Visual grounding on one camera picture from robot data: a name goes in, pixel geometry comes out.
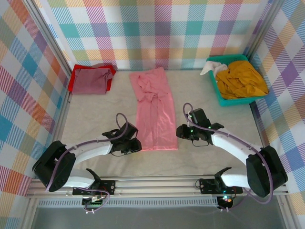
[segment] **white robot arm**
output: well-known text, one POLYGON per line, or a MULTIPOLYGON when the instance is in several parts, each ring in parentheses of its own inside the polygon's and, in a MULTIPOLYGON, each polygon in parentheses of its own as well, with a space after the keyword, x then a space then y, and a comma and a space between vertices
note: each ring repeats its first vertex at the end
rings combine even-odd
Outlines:
POLYGON ((216 173, 214 184, 218 192, 226 192, 228 187, 245 187, 250 188, 259 197, 265 197, 270 193, 270 185, 276 189, 287 182, 287 174, 274 148, 255 146, 228 134, 223 125, 211 124, 201 108, 192 109, 188 114, 183 112, 193 126, 186 124, 179 126, 176 132, 177 137, 191 141, 199 139, 207 141, 211 145, 226 150, 245 165, 241 168, 227 167, 216 173))
POLYGON ((91 169, 79 170, 74 166, 89 158, 115 151, 121 151, 124 155, 140 151, 140 141, 133 138, 137 132, 135 126, 125 123, 120 129, 105 132, 95 140, 70 147, 55 141, 34 164, 32 170, 50 192, 62 187, 99 189, 102 181, 91 169))

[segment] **colorful checkered pattern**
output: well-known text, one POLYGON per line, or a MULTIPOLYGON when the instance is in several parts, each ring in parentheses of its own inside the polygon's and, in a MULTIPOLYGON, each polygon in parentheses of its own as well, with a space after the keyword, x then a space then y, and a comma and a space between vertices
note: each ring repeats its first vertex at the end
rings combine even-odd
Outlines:
POLYGON ((0 0, 0 228, 17 228, 31 167, 52 140, 68 78, 21 0, 0 0))
POLYGON ((260 129, 288 173, 287 188, 305 228, 305 1, 287 0, 252 64, 269 95, 257 102, 260 129))
POLYGON ((48 0, 46 10, 36 2, 71 65, 111 63, 126 70, 202 68, 210 55, 242 53, 255 13, 266 3, 48 0))
POLYGON ((247 44, 247 47, 244 49, 244 55, 247 54, 247 52, 249 51, 249 48, 250 48, 251 45, 253 44, 253 42, 254 42, 254 40, 255 40, 255 37, 256 37, 256 34, 260 31, 260 29, 261 29, 261 27, 262 27, 262 25, 263 25, 263 22, 264 22, 264 20, 265 20, 265 18, 266 18, 266 16, 267 16, 267 14, 268 14, 268 12, 269 12, 269 10, 270 10, 270 7, 271 7, 271 5, 272 5, 273 2, 274 2, 274 0, 268 0, 266 6, 265 6, 265 8, 264 8, 264 11, 263 11, 263 13, 261 14, 261 16, 260 16, 260 18, 259 18, 259 20, 258 20, 258 23, 256 24, 256 27, 255 27, 255 29, 254 29, 253 32, 252 32, 252 35, 251 35, 251 37, 250 37, 250 39, 249 39, 249 42, 248 42, 248 44, 247 44))

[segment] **cloth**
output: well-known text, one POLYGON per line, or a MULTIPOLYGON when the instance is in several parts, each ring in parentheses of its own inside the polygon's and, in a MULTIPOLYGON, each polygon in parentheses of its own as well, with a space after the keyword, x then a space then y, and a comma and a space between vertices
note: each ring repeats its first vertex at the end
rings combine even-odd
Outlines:
POLYGON ((142 150, 178 149, 176 114, 163 68, 130 74, 138 100, 136 126, 142 150))
POLYGON ((227 70, 228 67, 225 64, 214 62, 214 61, 207 61, 200 73, 200 75, 204 75, 209 71, 213 71, 214 77, 216 77, 217 73, 223 70, 227 70))
MULTIPOLYGON (((113 74, 113 76, 116 73, 116 71, 115 71, 115 69, 113 68, 112 65, 99 66, 99 67, 89 67, 89 66, 76 64, 74 66, 72 74, 71 74, 71 78, 70 78, 69 85, 68 85, 68 91, 69 92, 73 91, 73 85, 74 85, 74 81, 75 81, 75 71, 77 69, 96 69, 96 68, 110 68, 110 71, 113 74)), ((111 83, 112 83, 112 79, 109 79, 108 82, 107 82, 107 91, 110 91, 111 83)))
POLYGON ((77 69, 73 94, 106 94, 107 82, 113 78, 110 68, 77 69))
POLYGON ((268 94, 262 76, 248 61, 235 61, 217 74, 219 91, 224 99, 239 99, 268 94))

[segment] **green basket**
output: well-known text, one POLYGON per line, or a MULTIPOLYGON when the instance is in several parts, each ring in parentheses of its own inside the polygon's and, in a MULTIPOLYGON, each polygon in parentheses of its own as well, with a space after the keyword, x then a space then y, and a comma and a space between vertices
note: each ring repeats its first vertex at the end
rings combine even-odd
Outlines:
MULTIPOLYGON (((248 59, 244 55, 237 54, 237 55, 213 56, 213 57, 209 57, 208 59, 206 59, 206 61, 220 62, 220 63, 224 63, 226 65, 229 65, 230 63, 232 63, 234 61, 248 61, 248 59)), ((216 82, 214 74, 213 74, 213 71, 209 71, 209 76, 212 80, 212 84, 216 91, 217 99, 219 101, 220 106, 250 104, 257 99, 261 99, 264 97, 264 96, 260 96, 260 97, 250 97, 250 98, 243 98, 243 99, 226 100, 226 99, 222 98, 222 96, 221 96, 221 93, 218 89, 217 82, 216 82)))

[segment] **clothing pile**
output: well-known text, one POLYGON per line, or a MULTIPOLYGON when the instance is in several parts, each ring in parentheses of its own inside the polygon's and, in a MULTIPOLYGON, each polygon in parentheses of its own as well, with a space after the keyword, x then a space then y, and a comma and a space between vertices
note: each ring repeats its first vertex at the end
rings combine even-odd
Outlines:
POLYGON ((262 76, 248 61, 235 61, 228 66, 207 61, 200 75, 213 71, 224 99, 259 97, 268 94, 262 76))

